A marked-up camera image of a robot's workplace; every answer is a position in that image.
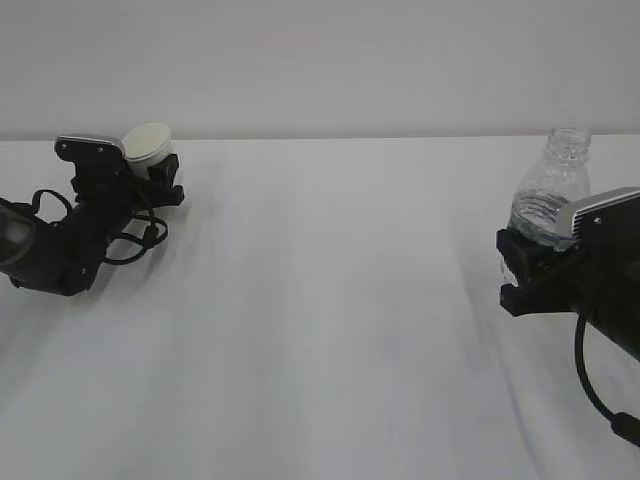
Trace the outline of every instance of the white tablecloth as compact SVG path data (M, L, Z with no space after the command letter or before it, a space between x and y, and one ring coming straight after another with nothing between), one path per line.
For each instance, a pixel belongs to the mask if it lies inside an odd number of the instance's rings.
M498 306L495 231L543 144L175 142L165 244L70 299L0 278L0 477L637 478L574 316ZM592 152L594 192L640 184L640 136ZM4 197L72 197L52 142L0 165ZM587 333L596 389L640 413L640 366Z

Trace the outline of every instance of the white table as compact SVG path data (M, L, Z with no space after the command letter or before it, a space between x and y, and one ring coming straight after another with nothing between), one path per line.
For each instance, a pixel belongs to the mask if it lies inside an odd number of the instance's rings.
M574 316L498 306L495 231L543 143L176 142L165 244L71 299L0 279L0 476L636 478ZM72 197L52 148L0 143L0 194ZM640 137L592 152L594 192L640 184ZM640 366L592 329L586 357L640 413Z

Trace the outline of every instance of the robotic arm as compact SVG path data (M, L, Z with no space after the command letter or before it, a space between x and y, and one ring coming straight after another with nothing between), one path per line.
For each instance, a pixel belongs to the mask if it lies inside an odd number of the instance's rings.
M184 200L174 186L178 157L168 155L149 167L149 179L135 175L120 140L68 135L58 137L55 152L75 165L71 181L75 207L53 190L40 190L30 204L0 198L0 272L16 287L72 296L91 288L102 263L124 265L141 258L166 239L167 224L154 209L178 206ZM46 223L36 216L43 194L58 198L67 215ZM142 238L123 233L131 220L149 223ZM107 257L116 239L140 246L123 260Z
M622 188L562 207L556 230L574 245L564 252L519 232L498 232L497 247L517 285L503 285L500 304L513 316L577 312L575 357L585 393L613 431L640 446L640 421L613 413L596 395L583 356L586 323L640 361L640 188Z

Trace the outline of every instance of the bottle neck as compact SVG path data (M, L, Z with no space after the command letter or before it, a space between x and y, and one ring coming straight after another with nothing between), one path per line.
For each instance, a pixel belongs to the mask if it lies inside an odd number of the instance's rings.
M589 160L591 135L584 128L554 128L544 148L545 157L567 167L579 167Z

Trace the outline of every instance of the black cable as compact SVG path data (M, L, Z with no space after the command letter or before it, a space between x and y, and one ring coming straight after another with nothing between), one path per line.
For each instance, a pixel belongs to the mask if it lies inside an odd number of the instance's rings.
M576 361L576 370L578 370L578 378L580 384L586 393L587 398L591 401L593 406L598 410L607 420L612 421L615 414L607 408L598 394L593 389L589 376L587 375L587 369L584 364L584 332L587 326L587 318L591 314L591 309L586 309L578 317L578 323L576 325L576 334L574 339L574 356Z
M127 240L131 243L139 245L141 249L135 255L123 259L114 259L105 256L103 261L107 265L128 265L137 260L140 260L150 249L162 243L169 235L169 227L167 226L167 223L164 220L156 217L155 211L151 206L151 202L149 202L149 199L146 197L146 195L144 195L140 188L138 188L138 186L134 182L130 181L130 179L125 179L125 181L136 192L136 195L148 212L148 215L132 215L131 218L134 220L147 221L150 223L150 225L145 229L143 238L138 238L129 233L122 232L114 236L112 240ZM158 229L158 225L164 228L164 232L161 235L158 235L160 231Z
M34 193L33 198L31 199L31 207L33 208L34 215L40 211L40 201L42 200L42 195L44 195L45 193L48 193L49 195L52 195L60 200L60 202L64 205L64 208L67 209L67 214L71 215L73 213L73 207L71 206L71 203L69 203L69 200L64 198L55 190L44 189L38 190L36 193Z

